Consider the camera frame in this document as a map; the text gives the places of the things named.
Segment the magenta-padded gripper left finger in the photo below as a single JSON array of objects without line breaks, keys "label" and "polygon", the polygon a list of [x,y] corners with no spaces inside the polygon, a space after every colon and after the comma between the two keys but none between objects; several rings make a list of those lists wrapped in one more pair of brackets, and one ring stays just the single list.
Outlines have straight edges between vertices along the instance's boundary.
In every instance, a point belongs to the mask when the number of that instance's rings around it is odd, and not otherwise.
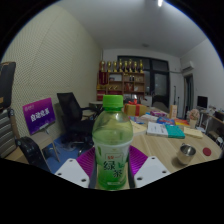
[{"label": "magenta-padded gripper left finger", "polygon": [[67,159],[55,175],[78,186],[94,189],[97,179],[95,148],[89,149],[76,159]]}]

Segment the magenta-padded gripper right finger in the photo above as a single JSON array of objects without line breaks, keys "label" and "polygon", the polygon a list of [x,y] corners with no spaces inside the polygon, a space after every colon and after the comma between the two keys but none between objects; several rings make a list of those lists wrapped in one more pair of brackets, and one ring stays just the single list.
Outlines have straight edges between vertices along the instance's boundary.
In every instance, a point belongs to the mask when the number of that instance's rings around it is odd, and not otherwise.
[{"label": "magenta-padded gripper right finger", "polygon": [[167,175],[170,172],[156,156],[148,157],[134,146],[130,147],[128,181],[131,189],[141,188]]}]

